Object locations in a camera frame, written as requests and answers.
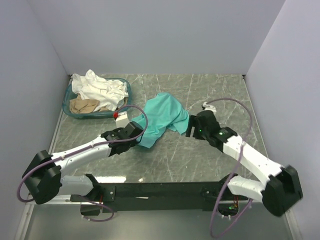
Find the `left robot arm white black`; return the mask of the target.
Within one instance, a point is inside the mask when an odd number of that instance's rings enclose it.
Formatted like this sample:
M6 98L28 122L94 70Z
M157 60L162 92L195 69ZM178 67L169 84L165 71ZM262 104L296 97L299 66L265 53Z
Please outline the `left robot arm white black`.
M88 201L104 199L104 189L92 174L70 176L91 161L120 155L137 145L145 129L134 121L106 131L78 147L49 154L38 152L22 176L32 200L41 205L59 195L78 195Z

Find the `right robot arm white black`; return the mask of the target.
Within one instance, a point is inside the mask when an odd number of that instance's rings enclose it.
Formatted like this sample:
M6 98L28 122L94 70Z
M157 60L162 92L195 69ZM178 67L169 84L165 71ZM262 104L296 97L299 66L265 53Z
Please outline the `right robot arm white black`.
M220 127L215 113L203 110L191 115L186 137L205 140L210 146L237 160L257 179L247 179L231 173L221 182L219 196L230 200L243 196L260 202L276 217L284 215L303 198L303 191L297 170L291 165L282 166L250 146L229 127Z

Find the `teal t shirt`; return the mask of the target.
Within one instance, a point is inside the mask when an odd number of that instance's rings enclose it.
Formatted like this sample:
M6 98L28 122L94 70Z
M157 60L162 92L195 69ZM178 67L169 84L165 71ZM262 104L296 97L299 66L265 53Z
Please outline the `teal t shirt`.
M133 122L146 128L138 138L138 145L151 148L167 129L183 135L189 124L190 115L182 104L170 93L161 92L149 99L144 114L132 118Z

